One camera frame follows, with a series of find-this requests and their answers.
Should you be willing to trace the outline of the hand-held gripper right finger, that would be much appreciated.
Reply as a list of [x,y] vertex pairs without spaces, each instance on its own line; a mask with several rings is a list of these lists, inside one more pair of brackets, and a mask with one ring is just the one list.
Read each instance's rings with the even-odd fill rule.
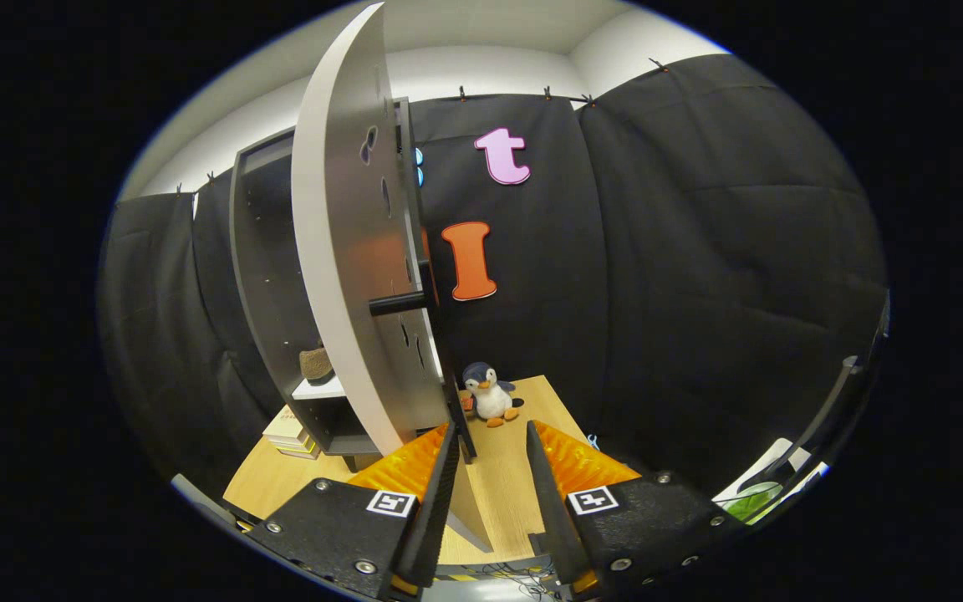
[[746,536],[681,475],[637,472],[545,422],[528,422],[525,453],[566,597],[649,597]]

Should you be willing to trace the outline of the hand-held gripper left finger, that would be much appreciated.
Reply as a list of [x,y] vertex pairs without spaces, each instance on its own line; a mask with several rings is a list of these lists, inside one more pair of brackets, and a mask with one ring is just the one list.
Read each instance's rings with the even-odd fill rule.
[[431,428],[348,481],[315,477],[246,537],[344,597],[418,599],[436,575],[459,461],[457,426]]

